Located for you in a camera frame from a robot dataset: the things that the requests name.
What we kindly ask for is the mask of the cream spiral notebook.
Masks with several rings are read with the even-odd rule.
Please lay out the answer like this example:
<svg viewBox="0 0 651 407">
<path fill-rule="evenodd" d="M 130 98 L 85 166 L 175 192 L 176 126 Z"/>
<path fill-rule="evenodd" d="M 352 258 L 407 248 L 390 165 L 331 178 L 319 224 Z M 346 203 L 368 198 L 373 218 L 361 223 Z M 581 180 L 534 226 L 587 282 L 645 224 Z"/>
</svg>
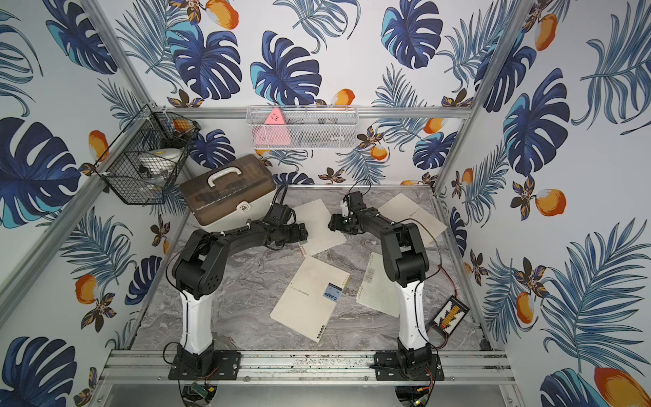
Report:
<svg viewBox="0 0 651 407">
<path fill-rule="evenodd" d="M 329 229 L 332 214 L 321 199 L 300 205 L 295 212 L 298 223 L 305 224 L 308 232 L 307 241 L 300 244 L 304 256 L 314 256 L 346 243 L 347 239 L 342 232 Z"/>
</svg>

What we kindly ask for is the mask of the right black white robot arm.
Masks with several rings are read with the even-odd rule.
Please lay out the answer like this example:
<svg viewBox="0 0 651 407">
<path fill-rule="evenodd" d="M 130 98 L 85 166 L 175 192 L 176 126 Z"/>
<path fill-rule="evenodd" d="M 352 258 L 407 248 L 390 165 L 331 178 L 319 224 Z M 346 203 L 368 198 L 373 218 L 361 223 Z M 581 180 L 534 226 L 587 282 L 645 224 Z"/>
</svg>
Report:
<svg viewBox="0 0 651 407">
<path fill-rule="evenodd" d="M 379 240 L 384 271 L 397 290 L 398 353 L 410 366 L 431 359 L 422 298 L 430 262 L 417 225 L 386 218 L 354 191 L 343 197 L 342 212 L 331 217 L 328 228 L 349 235 L 369 233 Z"/>
</svg>

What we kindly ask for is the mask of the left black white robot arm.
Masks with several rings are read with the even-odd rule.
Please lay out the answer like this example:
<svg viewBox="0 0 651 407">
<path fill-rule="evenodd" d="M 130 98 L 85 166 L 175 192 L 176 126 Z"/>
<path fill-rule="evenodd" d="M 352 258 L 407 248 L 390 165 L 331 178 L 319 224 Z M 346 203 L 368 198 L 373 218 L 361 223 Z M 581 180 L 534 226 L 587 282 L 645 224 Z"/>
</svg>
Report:
<svg viewBox="0 0 651 407">
<path fill-rule="evenodd" d="M 223 232 L 194 231 L 173 268 L 184 312 L 181 352 L 196 357 L 213 348 L 212 295 L 223 280 L 230 255 L 257 247 L 280 250 L 305 242 L 308 236 L 295 210 L 280 203 L 273 203 L 263 218 L 248 220 L 242 227 Z"/>
</svg>

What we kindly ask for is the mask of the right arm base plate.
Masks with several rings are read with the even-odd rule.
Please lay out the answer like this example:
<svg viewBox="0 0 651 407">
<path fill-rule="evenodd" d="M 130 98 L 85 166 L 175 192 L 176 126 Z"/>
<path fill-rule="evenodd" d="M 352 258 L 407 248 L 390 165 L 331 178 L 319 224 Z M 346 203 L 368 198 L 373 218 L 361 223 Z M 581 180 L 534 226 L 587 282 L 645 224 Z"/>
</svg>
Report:
<svg viewBox="0 0 651 407">
<path fill-rule="evenodd" d="M 442 363 L 436 353 L 378 351 L 373 356 L 370 368 L 375 371 L 377 381 L 428 382 L 431 379 L 443 381 Z"/>
</svg>

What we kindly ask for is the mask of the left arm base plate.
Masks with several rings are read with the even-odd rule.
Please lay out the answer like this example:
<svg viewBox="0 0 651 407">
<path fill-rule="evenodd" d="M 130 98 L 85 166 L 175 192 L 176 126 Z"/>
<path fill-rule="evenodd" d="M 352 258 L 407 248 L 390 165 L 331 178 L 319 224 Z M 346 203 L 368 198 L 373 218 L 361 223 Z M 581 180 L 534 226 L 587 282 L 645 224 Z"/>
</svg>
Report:
<svg viewBox="0 0 651 407">
<path fill-rule="evenodd" d="M 206 349 L 192 354 L 180 348 L 172 362 L 168 379 L 172 381 L 235 381 L 242 354 L 237 351 Z"/>
</svg>

